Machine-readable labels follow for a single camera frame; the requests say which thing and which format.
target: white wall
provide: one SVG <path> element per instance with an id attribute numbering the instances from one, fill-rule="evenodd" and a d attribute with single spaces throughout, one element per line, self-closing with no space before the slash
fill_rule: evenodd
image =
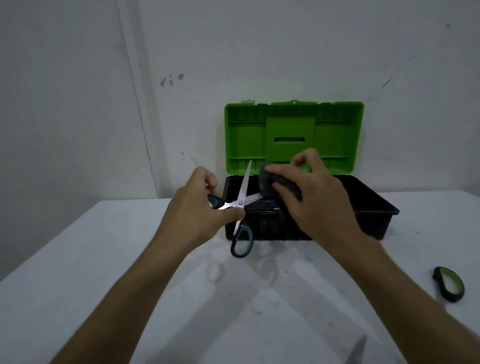
<path id="1" fill-rule="evenodd" d="M 0 5 L 0 279 L 101 199 L 156 198 L 114 0 Z"/>
<path id="2" fill-rule="evenodd" d="M 480 2 L 138 3 L 172 189 L 196 162 L 226 177 L 227 103 L 298 99 L 365 103 L 370 187 L 480 193 Z"/>

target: black toolbox base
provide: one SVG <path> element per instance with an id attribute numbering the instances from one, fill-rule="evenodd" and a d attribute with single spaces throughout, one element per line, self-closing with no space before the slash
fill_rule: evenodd
<path id="1" fill-rule="evenodd" d="M 376 239 L 383 239 L 392 216 L 398 215 L 400 211 L 357 178 L 350 175 L 335 177 L 343 183 L 363 232 Z M 227 177 L 224 200 L 232 202 L 237 199 L 242 180 L 243 176 Z M 258 176 L 250 176 L 247 196 L 258 192 Z M 245 206 L 245 212 L 245 220 L 252 229 L 254 240 L 311 240 L 300 230 L 283 201 L 262 198 Z M 227 239 L 232 240 L 234 229 L 235 222 L 226 225 Z"/>

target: green tape measure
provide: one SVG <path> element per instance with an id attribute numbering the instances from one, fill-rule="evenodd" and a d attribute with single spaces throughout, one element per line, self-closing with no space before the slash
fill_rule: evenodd
<path id="1" fill-rule="evenodd" d="M 451 269 L 436 267 L 433 270 L 433 279 L 440 287 L 440 294 L 450 302 L 458 302 L 465 294 L 462 279 Z"/>

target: right hand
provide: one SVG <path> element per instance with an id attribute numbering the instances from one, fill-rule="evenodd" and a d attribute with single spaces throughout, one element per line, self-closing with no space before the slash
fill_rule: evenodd
<path id="1" fill-rule="evenodd" d="M 311 172 L 299 168 L 305 163 Z M 281 184 L 274 183 L 273 187 L 282 196 L 300 229 L 333 257 L 342 254 L 346 245 L 364 239 L 366 235 L 357 223 L 347 191 L 342 182 L 330 174 L 315 149 L 298 153 L 290 164 L 271 164 L 265 170 L 298 185 L 302 201 Z"/>

